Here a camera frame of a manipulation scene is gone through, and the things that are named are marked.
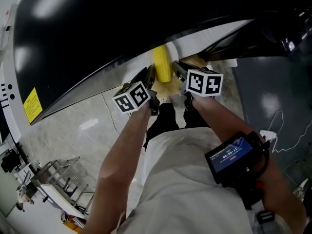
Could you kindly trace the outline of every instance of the white cable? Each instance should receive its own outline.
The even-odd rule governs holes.
[[[118,135],[120,135],[120,133],[118,132],[118,130],[117,130],[117,128],[116,128],[116,126],[115,126],[115,124],[114,124],[113,117],[112,117],[112,115],[111,115],[111,111],[109,111],[109,108],[108,108],[108,106],[107,106],[107,104],[106,104],[106,101],[105,101],[105,99],[104,99],[104,96],[103,96],[103,94],[102,94],[102,93],[101,93],[101,95],[102,95],[103,100],[104,100],[104,103],[105,103],[105,105],[106,105],[106,107],[107,107],[107,110],[108,110],[109,116],[111,117],[112,124],[113,124],[113,126],[114,126],[114,128],[115,128],[116,132],[118,133]]]
[[[277,149],[275,149],[275,146],[276,146],[277,141],[278,141],[277,136],[278,136],[278,134],[280,133],[280,131],[282,130],[283,125],[284,125],[284,115],[283,115],[283,111],[282,111],[282,110],[277,110],[277,111],[275,112],[274,117],[273,117],[273,119],[272,119],[272,121],[271,121],[271,123],[270,123],[270,126],[269,126],[269,128],[268,128],[268,130],[270,130],[270,128],[272,127],[273,121],[275,120],[275,117],[276,117],[277,113],[279,113],[279,112],[281,112],[281,114],[282,114],[282,125],[281,125],[279,131],[277,132],[276,137],[273,138],[273,139],[271,139],[271,141],[270,141],[270,143],[271,143],[274,139],[276,139],[276,142],[275,142],[275,144],[274,144],[274,146],[273,146],[272,153],[273,153],[274,151],[276,151],[277,153],[279,153],[279,152],[281,152],[281,151],[287,152],[288,150],[295,148],[295,147],[299,144],[301,138],[302,138],[304,135],[306,135],[308,128],[309,128],[309,127],[311,126],[311,124],[312,124],[312,120],[311,120],[311,122],[310,122],[310,124],[307,126],[307,128],[306,128],[304,134],[301,135],[301,136],[299,137],[297,143],[296,143],[293,147],[290,147],[290,148],[288,148],[288,149],[281,149],[281,150],[278,151]]]

